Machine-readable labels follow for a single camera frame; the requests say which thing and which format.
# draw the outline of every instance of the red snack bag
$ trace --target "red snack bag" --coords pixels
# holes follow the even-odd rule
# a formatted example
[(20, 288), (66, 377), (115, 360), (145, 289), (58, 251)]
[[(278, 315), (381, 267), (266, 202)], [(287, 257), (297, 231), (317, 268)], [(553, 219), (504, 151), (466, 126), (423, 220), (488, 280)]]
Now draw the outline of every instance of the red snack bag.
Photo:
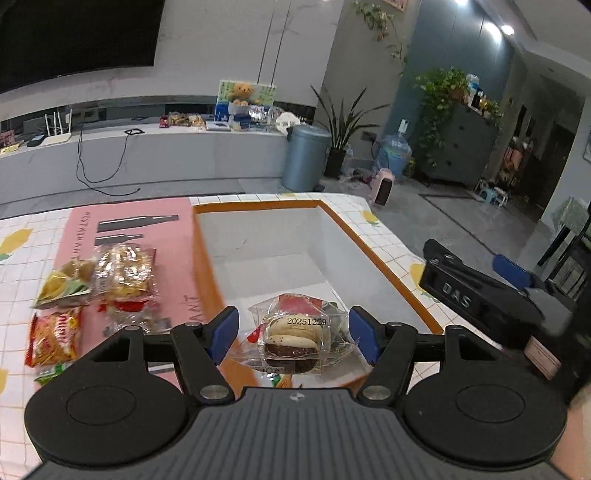
[(25, 364), (55, 365), (78, 358), (81, 309), (55, 312), (44, 317), (33, 317), (29, 332), (29, 346)]

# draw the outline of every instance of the wall outlet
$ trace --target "wall outlet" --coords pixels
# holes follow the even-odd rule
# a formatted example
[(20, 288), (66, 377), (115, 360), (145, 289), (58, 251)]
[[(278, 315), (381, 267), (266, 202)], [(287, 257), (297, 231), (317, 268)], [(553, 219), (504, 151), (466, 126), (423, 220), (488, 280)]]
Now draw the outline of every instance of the wall outlet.
[(376, 138), (378, 137), (378, 134), (375, 132), (369, 132), (367, 130), (365, 130), (362, 134), (361, 134), (361, 140), (364, 140), (366, 142), (375, 142)]

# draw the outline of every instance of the plant pot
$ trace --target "plant pot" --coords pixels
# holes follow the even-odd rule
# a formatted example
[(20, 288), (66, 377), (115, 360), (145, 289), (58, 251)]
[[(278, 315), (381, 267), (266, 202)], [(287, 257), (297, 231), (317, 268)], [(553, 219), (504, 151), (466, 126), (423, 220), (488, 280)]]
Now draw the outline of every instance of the plant pot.
[(326, 167), (324, 168), (324, 176), (330, 179), (338, 179), (340, 177), (340, 169), (345, 160), (345, 150), (338, 150), (332, 148), (329, 151), (328, 159), (326, 160)]

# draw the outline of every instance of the small stool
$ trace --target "small stool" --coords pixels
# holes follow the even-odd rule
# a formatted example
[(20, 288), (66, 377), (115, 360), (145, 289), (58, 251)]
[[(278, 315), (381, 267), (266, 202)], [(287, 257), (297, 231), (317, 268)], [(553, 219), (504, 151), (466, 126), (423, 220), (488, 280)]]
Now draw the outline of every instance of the small stool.
[(494, 189), (482, 189), (480, 191), (480, 197), (484, 199), (486, 203), (493, 203), (496, 200), (496, 191)]
[(505, 190), (501, 190), (499, 187), (495, 187), (496, 202), (499, 204), (499, 208), (504, 207), (509, 200), (509, 194)]

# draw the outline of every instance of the black circular disc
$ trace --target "black circular disc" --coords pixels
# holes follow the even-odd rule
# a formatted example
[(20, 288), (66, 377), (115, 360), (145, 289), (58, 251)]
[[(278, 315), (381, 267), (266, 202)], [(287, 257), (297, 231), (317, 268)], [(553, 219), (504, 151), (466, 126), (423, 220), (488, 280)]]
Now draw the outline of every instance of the black circular disc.
[(567, 407), (519, 366), (462, 362), (415, 385), (403, 415), (411, 431), (445, 458), (514, 468), (552, 453)]
[(85, 362), (79, 375), (49, 382), (27, 404), (25, 425), (44, 459), (108, 467), (166, 447), (188, 419), (173, 384), (118, 362)]

